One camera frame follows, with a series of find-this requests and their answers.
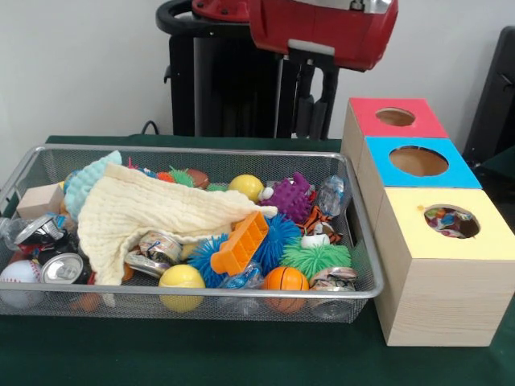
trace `wooden box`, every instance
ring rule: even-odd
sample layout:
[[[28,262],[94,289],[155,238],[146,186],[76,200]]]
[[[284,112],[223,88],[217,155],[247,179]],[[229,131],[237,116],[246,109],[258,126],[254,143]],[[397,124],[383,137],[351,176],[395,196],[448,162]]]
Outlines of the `wooden box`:
[[[444,138],[367,137],[356,176],[373,230],[385,187],[481,188]]]
[[[352,161],[354,171],[360,163],[365,137],[448,138],[423,99],[351,98],[341,151]]]
[[[37,219],[48,213],[59,213],[64,193],[59,184],[31,187],[23,195],[16,211],[22,219]]]
[[[479,232],[444,236],[426,223],[433,207],[472,213]],[[490,344],[515,290],[515,236],[482,190],[387,187],[375,236],[388,345]]]

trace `circular opening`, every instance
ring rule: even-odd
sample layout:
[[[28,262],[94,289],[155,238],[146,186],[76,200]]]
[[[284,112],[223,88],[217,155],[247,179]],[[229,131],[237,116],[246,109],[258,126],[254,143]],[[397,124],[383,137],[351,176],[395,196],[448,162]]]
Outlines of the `circular opening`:
[[[389,160],[400,170],[418,177],[440,175],[449,168],[441,154],[425,147],[399,147],[389,154]]]
[[[468,239],[480,232],[475,216],[460,207],[434,205],[424,212],[427,225],[445,237]]]
[[[392,126],[409,126],[415,122],[415,115],[407,110],[389,107],[376,112],[379,121]]]

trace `pink box top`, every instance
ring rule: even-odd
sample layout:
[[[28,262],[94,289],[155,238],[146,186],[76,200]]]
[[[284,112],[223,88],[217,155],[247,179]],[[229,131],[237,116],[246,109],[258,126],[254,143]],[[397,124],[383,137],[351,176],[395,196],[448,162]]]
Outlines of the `pink box top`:
[[[366,137],[449,137],[424,99],[351,98],[350,103]]]

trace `wire mesh basket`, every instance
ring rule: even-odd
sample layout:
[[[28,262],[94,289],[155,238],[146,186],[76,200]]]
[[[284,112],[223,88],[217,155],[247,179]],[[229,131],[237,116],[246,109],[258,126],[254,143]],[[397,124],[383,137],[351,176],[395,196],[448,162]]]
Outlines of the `wire mesh basket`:
[[[342,244],[349,248],[352,267],[358,272],[356,292],[162,288],[157,279],[136,272],[120,286],[0,282],[0,299],[39,299],[31,307],[0,302],[0,314],[350,323],[367,300],[381,292],[383,277],[361,193],[350,163],[340,154],[45,145],[20,162],[1,191],[0,208],[5,209],[9,199],[13,207],[28,188],[63,181],[71,171],[113,150],[120,150],[124,164],[131,157],[133,164],[150,170],[195,168],[205,171],[212,183],[228,183],[241,174],[255,175],[263,182],[280,181],[299,171],[318,188],[329,175],[339,175],[347,185],[346,199],[333,226],[343,235]],[[0,270],[11,256],[1,241]],[[167,302],[174,302],[174,310],[164,306]],[[192,303],[198,306],[190,310]]]

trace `white wall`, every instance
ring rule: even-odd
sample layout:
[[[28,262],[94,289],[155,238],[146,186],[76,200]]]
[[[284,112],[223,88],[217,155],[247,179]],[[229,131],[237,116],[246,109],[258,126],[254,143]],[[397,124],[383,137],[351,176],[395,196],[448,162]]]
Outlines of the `white wall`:
[[[171,133],[163,2],[1,0],[0,185],[51,134]]]
[[[423,97],[463,149],[499,33],[515,24],[515,1],[399,3],[398,22],[383,60],[364,74],[340,71],[340,108],[335,108],[329,135],[341,138],[349,97]]]
[[[147,119],[170,133],[161,2],[1,1],[0,183],[50,134],[129,135]],[[463,146],[498,34],[514,15],[514,0],[401,0],[382,62],[340,73],[331,137],[341,138],[350,96],[425,97]]]

